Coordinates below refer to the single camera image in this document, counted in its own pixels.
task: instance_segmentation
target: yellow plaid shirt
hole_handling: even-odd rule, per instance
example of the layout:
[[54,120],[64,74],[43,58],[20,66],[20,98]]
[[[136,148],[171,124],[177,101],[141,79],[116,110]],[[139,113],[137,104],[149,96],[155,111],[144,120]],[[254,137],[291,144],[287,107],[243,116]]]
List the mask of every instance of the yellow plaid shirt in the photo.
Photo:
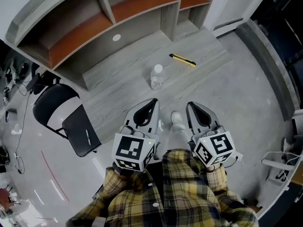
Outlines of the yellow plaid shirt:
[[258,226],[255,212],[228,190],[223,166],[207,173],[182,149],[168,151],[162,164],[163,203],[148,171],[122,180],[109,167],[97,198],[66,226],[91,226],[96,217],[104,217],[100,226]]

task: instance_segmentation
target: chair seat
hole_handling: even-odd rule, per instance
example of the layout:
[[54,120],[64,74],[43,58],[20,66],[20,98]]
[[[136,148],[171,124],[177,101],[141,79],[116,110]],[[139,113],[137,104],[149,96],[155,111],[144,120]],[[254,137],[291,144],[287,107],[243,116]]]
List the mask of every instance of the chair seat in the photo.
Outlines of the chair seat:
[[[89,152],[101,145],[83,105],[79,106],[62,122],[62,127],[71,146],[79,157],[86,156]],[[89,132],[91,145],[89,145],[86,130]]]

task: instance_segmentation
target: person's leg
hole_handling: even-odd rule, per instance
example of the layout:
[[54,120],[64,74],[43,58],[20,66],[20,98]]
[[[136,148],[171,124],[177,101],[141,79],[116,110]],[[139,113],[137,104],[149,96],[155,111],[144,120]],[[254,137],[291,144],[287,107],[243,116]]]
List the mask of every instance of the person's leg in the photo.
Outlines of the person's leg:
[[173,123],[170,133],[169,133],[169,142],[168,149],[188,149],[189,137],[185,132],[185,125],[183,124],[182,116],[179,112],[174,111],[171,114],[171,121]]

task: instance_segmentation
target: water bottle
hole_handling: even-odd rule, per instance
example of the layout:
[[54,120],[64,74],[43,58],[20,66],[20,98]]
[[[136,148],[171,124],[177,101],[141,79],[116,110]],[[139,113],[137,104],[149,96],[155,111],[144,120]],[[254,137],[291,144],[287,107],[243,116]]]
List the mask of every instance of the water bottle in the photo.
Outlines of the water bottle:
[[160,64],[155,65],[151,70],[151,88],[153,90],[161,89],[165,81],[165,73],[163,67]]

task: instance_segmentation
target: shoe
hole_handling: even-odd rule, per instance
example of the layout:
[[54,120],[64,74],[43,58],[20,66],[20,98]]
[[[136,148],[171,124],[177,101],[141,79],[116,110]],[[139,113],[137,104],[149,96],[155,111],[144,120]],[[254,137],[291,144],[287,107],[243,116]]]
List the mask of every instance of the shoe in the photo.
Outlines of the shoe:
[[173,124],[183,124],[182,116],[178,111],[172,112],[171,121]]

